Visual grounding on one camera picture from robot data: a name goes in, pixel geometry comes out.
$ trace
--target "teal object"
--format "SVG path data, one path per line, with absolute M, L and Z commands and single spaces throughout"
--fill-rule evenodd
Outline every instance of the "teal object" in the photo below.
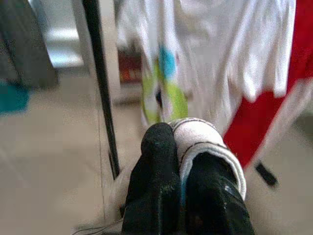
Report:
M 159 66 L 165 80 L 171 80 L 175 73 L 175 56 L 164 46 L 160 47 Z
M 28 90 L 0 83 L 0 115 L 26 111 L 28 101 Z

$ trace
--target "beige floor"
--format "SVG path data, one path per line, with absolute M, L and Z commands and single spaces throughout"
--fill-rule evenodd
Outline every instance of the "beige floor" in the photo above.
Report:
M 26 113 L 0 117 L 0 234 L 63 235 L 118 219 L 95 81 L 85 70 L 59 78 L 58 89 L 32 94 Z M 140 154 L 139 106 L 114 107 L 113 117 L 129 169 Z M 259 235 L 313 234 L 312 157 L 312 139 L 295 125 L 264 159 L 280 187 L 251 174 L 247 206 Z

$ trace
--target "metal rod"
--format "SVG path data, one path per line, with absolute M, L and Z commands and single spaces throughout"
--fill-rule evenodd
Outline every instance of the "metal rod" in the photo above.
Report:
M 116 150 L 115 133 L 113 128 L 106 64 L 104 54 L 102 51 L 101 33 L 100 33 L 101 23 L 99 17 L 98 0 L 82 0 L 82 1 L 85 10 L 88 30 L 91 37 L 93 56 L 96 65 L 97 79 L 101 95 L 103 115 L 105 118 L 107 128 L 108 141 L 110 146 L 109 158 L 112 169 L 112 175 L 113 178 L 116 179 L 116 177 L 119 175 L 120 169 Z

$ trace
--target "cable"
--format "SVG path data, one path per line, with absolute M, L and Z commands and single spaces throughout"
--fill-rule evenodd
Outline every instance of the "cable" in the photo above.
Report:
M 118 223 L 121 222 L 121 221 L 123 221 L 123 219 L 117 220 L 116 222 L 114 222 L 114 223 L 112 223 L 112 224 L 110 224 L 110 225 L 108 225 L 108 226 L 106 226 L 106 227 L 97 227 L 97 228 L 80 229 L 80 230 L 74 232 L 72 235 L 75 235 L 75 234 L 77 234 L 77 233 L 79 233 L 79 232 L 81 232 L 81 231 L 92 230 L 92 229 L 100 229 L 100 230 L 98 230 L 98 231 L 96 231 L 96 232 L 93 232 L 93 233 L 91 233 L 91 234 L 86 234 L 86 235 L 94 235 L 94 234 L 103 232 L 105 229 L 108 229 L 108 228 L 112 227 L 113 225 L 118 224 Z

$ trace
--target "red cloth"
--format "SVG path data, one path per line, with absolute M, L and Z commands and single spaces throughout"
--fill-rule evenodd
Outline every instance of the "red cloth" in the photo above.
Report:
M 313 76 L 313 0 L 297 0 L 287 94 L 274 98 L 264 92 L 254 103 L 243 101 L 224 136 L 228 147 L 245 167 L 263 141 L 276 113 L 298 79 Z

